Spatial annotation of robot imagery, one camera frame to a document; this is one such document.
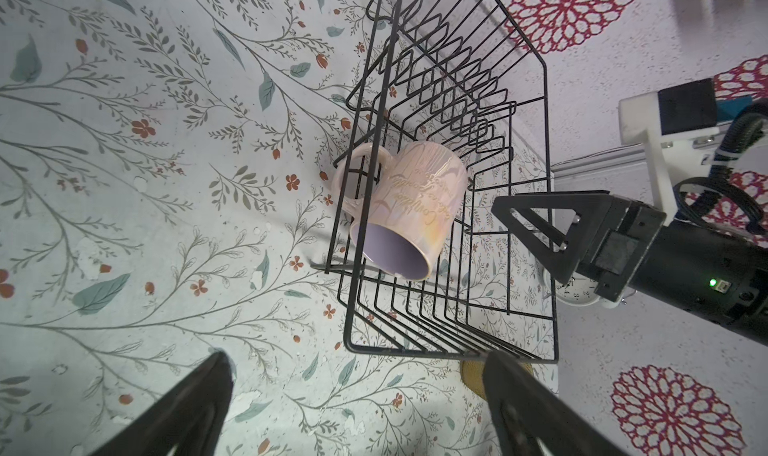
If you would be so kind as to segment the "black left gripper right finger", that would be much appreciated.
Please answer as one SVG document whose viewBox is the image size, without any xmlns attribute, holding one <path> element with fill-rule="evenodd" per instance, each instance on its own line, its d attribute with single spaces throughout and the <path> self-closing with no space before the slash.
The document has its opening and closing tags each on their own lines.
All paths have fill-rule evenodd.
<svg viewBox="0 0 768 456">
<path fill-rule="evenodd" d="M 503 455 L 622 455 L 508 354 L 488 354 L 483 385 Z"/>
</svg>

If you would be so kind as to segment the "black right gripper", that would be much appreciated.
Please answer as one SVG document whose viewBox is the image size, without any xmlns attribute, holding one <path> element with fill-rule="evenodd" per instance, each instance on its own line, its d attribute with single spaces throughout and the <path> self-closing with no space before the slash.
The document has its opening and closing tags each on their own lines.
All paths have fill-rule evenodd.
<svg viewBox="0 0 768 456">
<path fill-rule="evenodd" d="M 541 210 L 569 210 L 577 221 L 562 232 Z M 621 299 L 666 221 L 665 212 L 606 191 L 499 196 L 491 212 L 556 281 L 577 272 L 611 302 Z"/>
</svg>

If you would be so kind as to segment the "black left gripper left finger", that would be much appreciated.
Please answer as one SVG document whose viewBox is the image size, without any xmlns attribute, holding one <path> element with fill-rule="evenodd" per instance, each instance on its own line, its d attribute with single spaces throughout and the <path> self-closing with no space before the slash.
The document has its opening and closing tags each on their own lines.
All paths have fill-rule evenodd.
<svg viewBox="0 0 768 456">
<path fill-rule="evenodd" d="M 233 391 L 223 351 L 209 355 L 96 455 L 212 455 Z"/>
</svg>

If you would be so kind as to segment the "pink iridescent mug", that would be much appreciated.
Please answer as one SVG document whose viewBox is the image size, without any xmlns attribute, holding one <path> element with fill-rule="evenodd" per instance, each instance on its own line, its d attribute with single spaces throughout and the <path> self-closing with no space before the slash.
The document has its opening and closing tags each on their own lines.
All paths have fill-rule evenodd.
<svg viewBox="0 0 768 456">
<path fill-rule="evenodd" d="M 463 204 L 467 169 L 456 153 L 431 141 L 413 141 L 397 155 L 381 148 L 377 164 L 382 170 L 367 220 L 364 199 L 349 199 L 341 191 L 346 164 L 336 170 L 331 192 L 353 217 L 352 242 L 375 267 L 409 281 L 425 280 Z"/>
</svg>

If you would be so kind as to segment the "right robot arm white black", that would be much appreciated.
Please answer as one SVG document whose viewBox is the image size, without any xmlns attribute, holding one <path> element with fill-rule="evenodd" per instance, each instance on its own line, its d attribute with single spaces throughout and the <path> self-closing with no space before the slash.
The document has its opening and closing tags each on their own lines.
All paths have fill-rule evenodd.
<svg viewBox="0 0 768 456">
<path fill-rule="evenodd" d="M 611 302 L 632 288 L 767 342 L 764 248 L 606 191 L 499 196 L 491 212 L 560 284 L 579 274 Z"/>
</svg>

